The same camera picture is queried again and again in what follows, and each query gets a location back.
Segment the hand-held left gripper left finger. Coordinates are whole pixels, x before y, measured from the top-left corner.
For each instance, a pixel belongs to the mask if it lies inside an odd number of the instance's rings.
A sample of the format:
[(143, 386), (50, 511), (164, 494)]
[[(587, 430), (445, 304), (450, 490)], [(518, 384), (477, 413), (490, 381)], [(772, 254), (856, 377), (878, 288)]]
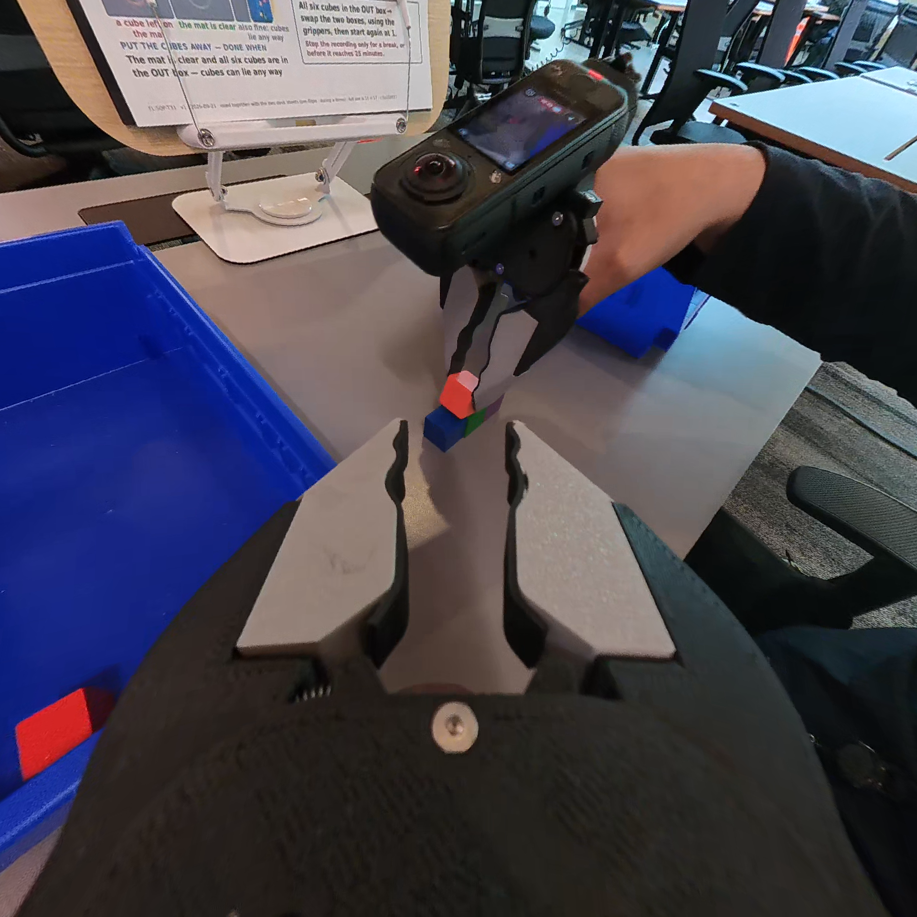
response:
[(409, 618), (407, 421), (389, 422), (300, 498), (235, 648), (245, 658), (363, 653), (379, 669)]

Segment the grey table with wooden edge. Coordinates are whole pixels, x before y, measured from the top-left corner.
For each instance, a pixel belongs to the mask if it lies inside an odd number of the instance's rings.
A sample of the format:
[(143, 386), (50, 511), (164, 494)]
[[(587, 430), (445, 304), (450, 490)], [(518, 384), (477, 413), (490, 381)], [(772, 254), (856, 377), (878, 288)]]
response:
[(916, 74), (901, 67), (716, 99), (716, 117), (836, 167), (916, 191)]

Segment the blue plastic bin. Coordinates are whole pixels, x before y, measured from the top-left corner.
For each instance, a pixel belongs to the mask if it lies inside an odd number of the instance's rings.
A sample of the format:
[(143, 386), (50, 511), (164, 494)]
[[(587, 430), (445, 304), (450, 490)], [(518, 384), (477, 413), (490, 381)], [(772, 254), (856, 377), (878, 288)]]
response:
[(182, 606), (335, 461), (119, 222), (2, 243), (2, 869), (97, 736), (25, 780), (16, 726), (118, 695)]
[(666, 352), (682, 332), (696, 293), (668, 270), (654, 269), (596, 304), (576, 327), (631, 358)]

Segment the white sheet stand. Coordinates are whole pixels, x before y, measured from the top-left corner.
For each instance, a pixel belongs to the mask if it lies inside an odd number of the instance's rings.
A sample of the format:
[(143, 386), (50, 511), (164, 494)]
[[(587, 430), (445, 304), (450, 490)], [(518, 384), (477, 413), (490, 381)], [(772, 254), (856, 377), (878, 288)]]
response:
[[(207, 191), (178, 196), (173, 210), (224, 261), (247, 265), (325, 246), (377, 230), (368, 199), (338, 177), (362, 141), (406, 132), (394, 112), (319, 118), (227, 122), (178, 130), (207, 155)], [(228, 186), (224, 154), (314, 141), (331, 150), (314, 173)]]

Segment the red cube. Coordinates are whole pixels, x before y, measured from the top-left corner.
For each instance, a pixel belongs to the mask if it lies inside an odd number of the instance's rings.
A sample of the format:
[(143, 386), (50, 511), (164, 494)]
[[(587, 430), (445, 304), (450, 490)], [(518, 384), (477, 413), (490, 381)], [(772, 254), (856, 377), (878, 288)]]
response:
[(20, 776), (40, 774), (105, 726), (117, 702), (115, 694), (83, 687), (50, 704), (15, 729)]
[(479, 378), (474, 373), (462, 370), (451, 373), (439, 396), (439, 404), (455, 418), (464, 420), (476, 412), (474, 396)]

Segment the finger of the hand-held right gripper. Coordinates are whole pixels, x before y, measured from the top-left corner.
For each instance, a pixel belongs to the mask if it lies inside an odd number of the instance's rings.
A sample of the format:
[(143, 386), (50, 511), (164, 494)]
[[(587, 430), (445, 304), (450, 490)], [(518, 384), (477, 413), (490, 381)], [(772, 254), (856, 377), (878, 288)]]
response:
[(440, 280), (444, 362), (448, 376), (470, 366), (476, 337), (496, 295), (496, 278), (489, 271), (463, 267)]
[(496, 293), (471, 343), (471, 373), (477, 378), (473, 411), (478, 412), (504, 396), (535, 330), (535, 320), (507, 290)]

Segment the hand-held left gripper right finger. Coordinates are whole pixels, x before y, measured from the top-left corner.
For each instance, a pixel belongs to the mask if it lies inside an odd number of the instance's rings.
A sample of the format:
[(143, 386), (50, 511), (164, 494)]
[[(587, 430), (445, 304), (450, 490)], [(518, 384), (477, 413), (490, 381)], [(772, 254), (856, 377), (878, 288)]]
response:
[(676, 648), (613, 499), (527, 425), (505, 430), (503, 632), (529, 669), (545, 654), (670, 662)]

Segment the grey desk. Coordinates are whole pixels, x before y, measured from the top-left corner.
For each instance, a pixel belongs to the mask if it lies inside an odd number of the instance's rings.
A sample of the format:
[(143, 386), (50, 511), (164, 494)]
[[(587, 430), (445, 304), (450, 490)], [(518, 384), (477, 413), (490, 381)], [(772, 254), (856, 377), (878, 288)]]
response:
[(381, 672), (391, 693), (525, 687), (501, 622), (503, 423), (523, 421), (684, 556), (820, 363), (717, 300), (641, 361), (575, 329), (441, 453), (422, 437), (444, 380), (438, 287), (379, 234), (245, 266), (201, 242), (156, 257), (335, 459), (408, 420), (410, 619)]

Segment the person's right forearm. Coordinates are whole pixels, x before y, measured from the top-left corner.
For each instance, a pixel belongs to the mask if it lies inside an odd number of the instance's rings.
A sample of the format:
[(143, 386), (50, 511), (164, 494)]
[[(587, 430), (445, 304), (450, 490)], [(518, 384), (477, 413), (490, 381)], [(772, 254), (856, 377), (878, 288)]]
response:
[(746, 212), (708, 252), (664, 264), (686, 282), (916, 404), (916, 197), (753, 143), (765, 161)]

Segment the black office chair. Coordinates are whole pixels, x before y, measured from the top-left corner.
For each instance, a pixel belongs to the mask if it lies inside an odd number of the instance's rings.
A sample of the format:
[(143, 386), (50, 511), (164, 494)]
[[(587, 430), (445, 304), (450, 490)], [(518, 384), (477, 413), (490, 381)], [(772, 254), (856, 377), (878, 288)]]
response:
[(786, 495), (869, 560), (838, 577), (813, 577), (718, 511), (685, 561), (751, 635), (796, 625), (848, 629), (861, 614), (915, 596), (913, 508), (868, 484), (811, 466), (789, 476)]
[(727, 89), (733, 95), (747, 90), (738, 77), (713, 69), (727, 8), (727, 1), (687, 3), (667, 80), (636, 130), (634, 146), (641, 137), (655, 145), (746, 143), (736, 130), (694, 118), (713, 89)]
[(556, 29), (536, 14), (535, 1), (453, 1), (449, 60), (454, 77), (447, 107), (459, 114), (475, 108), (480, 95), (493, 96), (517, 82), (533, 42)]

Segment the printed instruction sheet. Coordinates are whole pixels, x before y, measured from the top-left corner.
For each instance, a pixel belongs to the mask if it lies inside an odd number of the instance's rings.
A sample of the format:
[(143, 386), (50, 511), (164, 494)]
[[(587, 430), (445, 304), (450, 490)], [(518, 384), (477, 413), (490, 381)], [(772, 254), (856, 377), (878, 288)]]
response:
[(122, 122), (432, 108), (428, 2), (69, 2)]

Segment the blue cube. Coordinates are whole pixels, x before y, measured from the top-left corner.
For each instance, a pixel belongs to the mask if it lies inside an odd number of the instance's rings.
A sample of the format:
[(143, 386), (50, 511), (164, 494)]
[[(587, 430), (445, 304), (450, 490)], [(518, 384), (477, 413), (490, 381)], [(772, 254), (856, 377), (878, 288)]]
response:
[(471, 416), (456, 417), (447, 407), (439, 405), (424, 419), (424, 439), (446, 453), (464, 439), (470, 419)]

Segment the instruction sheet on stand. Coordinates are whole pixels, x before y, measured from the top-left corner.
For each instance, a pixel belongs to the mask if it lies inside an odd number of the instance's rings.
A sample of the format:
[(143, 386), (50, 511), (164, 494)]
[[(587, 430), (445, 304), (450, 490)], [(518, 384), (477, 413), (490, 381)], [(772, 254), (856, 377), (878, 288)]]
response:
[[(151, 155), (201, 153), (200, 149), (183, 143), (176, 128), (136, 128), (121, 121), (67, 2), (19, 1), (17, 4), (64, 91), (100, 130), (124, 146)], [(432, 109), (411, 113), (405, 131), (399, 135), (401, 139), (415, 139), (428, 132), (442, 111), (448, 93), (451, 9), (448, 1), (428, 4)]]

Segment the person's right hand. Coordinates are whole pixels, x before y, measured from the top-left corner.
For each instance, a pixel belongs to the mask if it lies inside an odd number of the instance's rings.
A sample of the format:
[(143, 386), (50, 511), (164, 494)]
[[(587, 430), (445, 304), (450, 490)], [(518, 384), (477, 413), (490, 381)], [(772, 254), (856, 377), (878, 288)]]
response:
[(748, 145), (629, 147), (595, 175), (602, 198), (579, 315), (688, 246), (706, 253), (744, 214), (766, 159)]

